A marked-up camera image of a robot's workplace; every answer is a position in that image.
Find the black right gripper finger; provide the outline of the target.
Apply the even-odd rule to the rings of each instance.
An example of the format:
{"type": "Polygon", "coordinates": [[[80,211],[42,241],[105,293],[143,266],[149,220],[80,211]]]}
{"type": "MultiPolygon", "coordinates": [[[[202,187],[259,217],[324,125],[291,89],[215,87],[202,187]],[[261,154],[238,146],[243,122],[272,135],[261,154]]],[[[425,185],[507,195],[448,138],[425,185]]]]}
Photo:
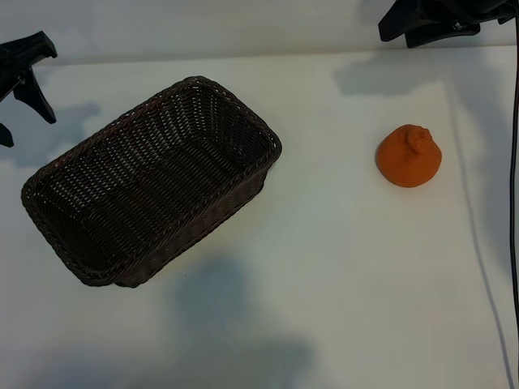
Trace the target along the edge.
{"type": "Polygon", "coordinates": [[[378,23],[380,39],[392,41],[405,35],[407,41],[435,41],[436,1],[399,0],[378,23]]]}
{"type": "Polygon", "coordinates": [[[408,48],[417,48],[432,42],[458,36],[474,36],[480,33],[479,24],[429,24],[412,29],[405,33],[405,42],[408,48]]]}

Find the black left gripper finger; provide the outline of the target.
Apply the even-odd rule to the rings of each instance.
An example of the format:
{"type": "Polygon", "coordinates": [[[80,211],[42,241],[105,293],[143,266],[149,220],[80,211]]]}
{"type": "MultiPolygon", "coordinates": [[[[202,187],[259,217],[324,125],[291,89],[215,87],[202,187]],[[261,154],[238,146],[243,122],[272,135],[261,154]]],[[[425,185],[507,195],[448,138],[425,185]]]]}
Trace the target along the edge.
{"type": "Polygon", "coordinates": [[[54,43],[42,31],[1,44],[1,67],[28,67],[57,56],[54,43]]]}
{"type": "Polygon", "coordinates": [[[54,110],[45,99],[32,68],[25,69],[25,82],[19,84],[10,94],[12,94],[16,100],[34,109],[49,124],[56,122],[54,110]]]}

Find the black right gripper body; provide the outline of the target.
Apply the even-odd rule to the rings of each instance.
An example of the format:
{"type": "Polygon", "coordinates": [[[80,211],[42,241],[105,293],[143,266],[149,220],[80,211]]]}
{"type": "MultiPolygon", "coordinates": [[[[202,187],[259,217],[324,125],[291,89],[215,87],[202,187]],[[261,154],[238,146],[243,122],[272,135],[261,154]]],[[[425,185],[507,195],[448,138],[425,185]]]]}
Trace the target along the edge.
{"type": "Polygon", "coordinates": [[[497,20],[504,24],[518,15],[514,1],[422,1],[421,20],[428,24],[480,24],[497,20]]]}

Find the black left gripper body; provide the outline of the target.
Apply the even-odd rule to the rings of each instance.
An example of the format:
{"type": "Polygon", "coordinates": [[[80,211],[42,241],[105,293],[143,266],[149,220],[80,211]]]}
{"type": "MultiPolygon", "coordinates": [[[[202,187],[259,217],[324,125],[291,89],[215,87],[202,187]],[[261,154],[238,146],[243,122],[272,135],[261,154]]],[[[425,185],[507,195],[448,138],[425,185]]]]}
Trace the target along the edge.
{"type": "Polygon", "coordinates": [[[0,93],[1,100],[14,91],[21,83],[25,82],[25,68],[23,66],[1,65],[0,93]]]}

